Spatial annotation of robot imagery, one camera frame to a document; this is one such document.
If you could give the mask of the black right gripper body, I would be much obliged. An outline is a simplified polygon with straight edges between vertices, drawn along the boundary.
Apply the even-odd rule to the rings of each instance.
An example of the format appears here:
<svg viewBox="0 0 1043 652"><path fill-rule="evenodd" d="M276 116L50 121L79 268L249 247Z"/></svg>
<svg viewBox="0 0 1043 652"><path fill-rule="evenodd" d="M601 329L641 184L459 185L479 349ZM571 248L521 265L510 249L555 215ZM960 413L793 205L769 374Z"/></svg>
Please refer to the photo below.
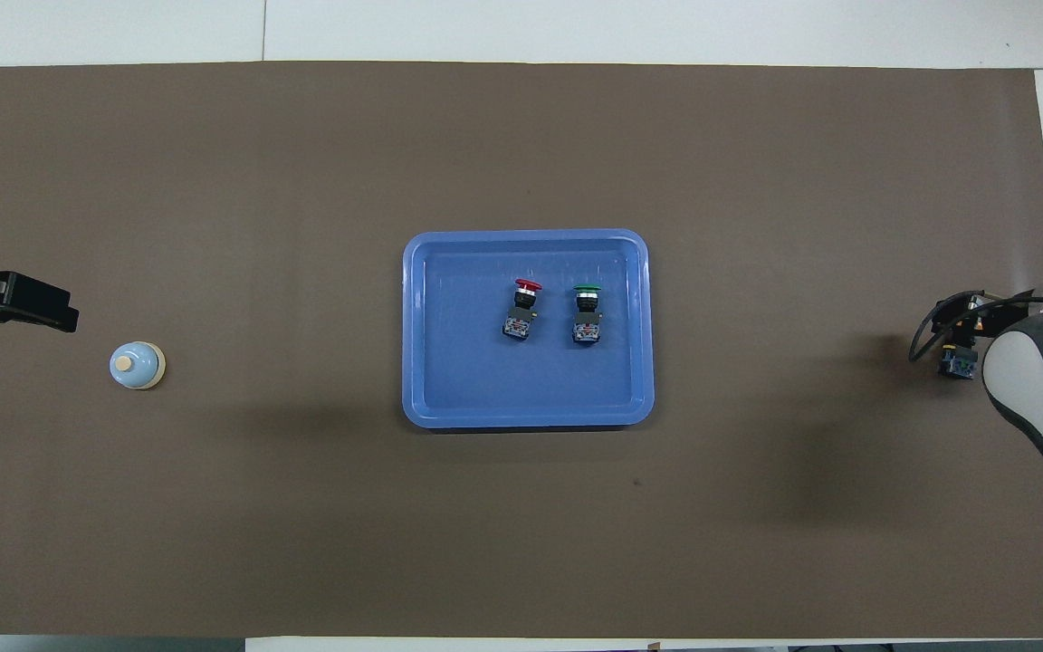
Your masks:
<svg viewBox="0 0 1043 652"><path fill-rule="evenodd" d="M1029 315L1029 308L1023 301L1006 301L997 308L984 309L990 301L1003 301L1003 297L984 292L959 292L938 301L933 315L955 317L952 331L945 340L996 338L1010 325Z"/></svg>

